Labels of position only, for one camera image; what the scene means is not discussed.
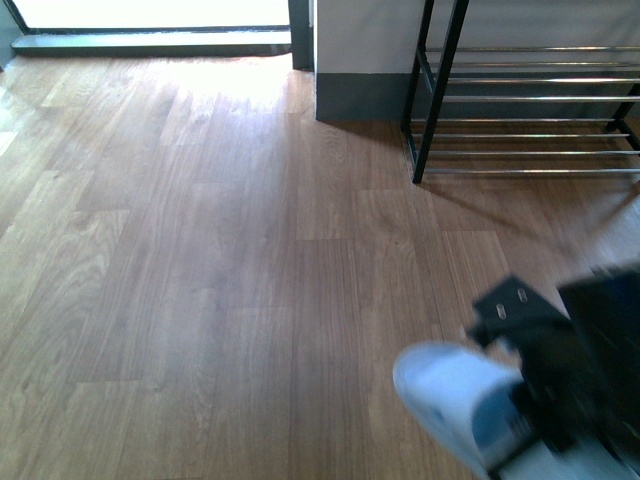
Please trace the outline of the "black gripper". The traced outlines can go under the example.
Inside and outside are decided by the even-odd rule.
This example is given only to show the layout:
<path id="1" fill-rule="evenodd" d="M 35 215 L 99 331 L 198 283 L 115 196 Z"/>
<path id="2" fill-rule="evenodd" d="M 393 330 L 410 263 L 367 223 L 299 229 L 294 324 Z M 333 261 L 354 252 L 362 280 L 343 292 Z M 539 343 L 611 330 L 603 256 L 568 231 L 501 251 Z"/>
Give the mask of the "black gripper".
<path id="1" fill-rule="evenodd" d="M 624 475 L 639 474 L 639 270 L 610 267 L 558 288 L 560 312 L 516 276 L 476 299 L 469 336 L 519 354 L 510 391 L 530 431 L 490 467 L 502 479 L 535 445 L 575 457 L 589 445 Z"/>

